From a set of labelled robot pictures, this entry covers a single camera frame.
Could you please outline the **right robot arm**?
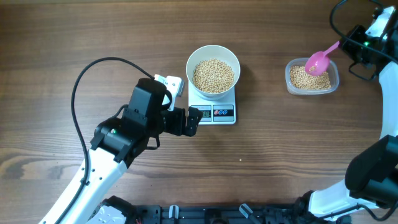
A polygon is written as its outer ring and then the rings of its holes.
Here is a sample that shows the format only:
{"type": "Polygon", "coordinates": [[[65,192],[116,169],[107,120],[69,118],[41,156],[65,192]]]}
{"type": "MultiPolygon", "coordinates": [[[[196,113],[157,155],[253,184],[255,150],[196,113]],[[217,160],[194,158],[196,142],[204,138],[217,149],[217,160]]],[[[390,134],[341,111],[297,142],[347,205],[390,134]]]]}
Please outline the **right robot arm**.
{"type": "Polygon", "coordinates": [[[344,180],[298,198],[291,223],[349,223],[350,213],[360,210],[383,222],[397,210],[397,19],[377,16],[369,29],[356,26],[342,35],[341,43],[354,62],[376,66],[381,136],[351,161],[344,180]]]}

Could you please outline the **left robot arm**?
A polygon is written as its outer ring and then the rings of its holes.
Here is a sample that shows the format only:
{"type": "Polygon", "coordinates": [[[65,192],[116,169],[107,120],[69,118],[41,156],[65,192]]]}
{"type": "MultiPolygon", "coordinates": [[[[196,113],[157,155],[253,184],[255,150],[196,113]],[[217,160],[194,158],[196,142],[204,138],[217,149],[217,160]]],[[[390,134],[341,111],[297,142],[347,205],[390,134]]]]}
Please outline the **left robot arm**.
{"type": "Polygon", "coordinates": [[[178,77],[141,78],[130,102],[100,123],[90,141],[88,158],[72,178],[42,223],[134,223],[134,207],[103,197],[128,170],[133,160],[151,149],[149,139],[161,133],[194,136],[201,119],[196,108],[175,107],[183,92],[178,77]]]}

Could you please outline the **pink measuring scoop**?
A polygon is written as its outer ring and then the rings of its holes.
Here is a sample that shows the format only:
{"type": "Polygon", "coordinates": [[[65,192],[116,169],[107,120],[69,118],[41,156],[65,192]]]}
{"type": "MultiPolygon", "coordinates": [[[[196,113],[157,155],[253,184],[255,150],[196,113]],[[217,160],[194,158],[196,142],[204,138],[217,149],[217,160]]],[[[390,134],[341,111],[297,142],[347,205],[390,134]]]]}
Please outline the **pink measuring scoop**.
{"type": "Polygon", "coordinates": [[[307,62],[305,64],[305,72],[314,77],[320,76],[322,73],[324,73],[330,64],[330,59],[328,57],[328,54],[330,52],[334,51],[335,49],[337,49],[339,44],[340,44],[340,42],[337,41],[335,44],[333,44],[327,50],[314,53],[307,60],[307,62]],[[316,70],[313,72],[310,72],[309,69],[312,66],[315,66],[316,70]]]}

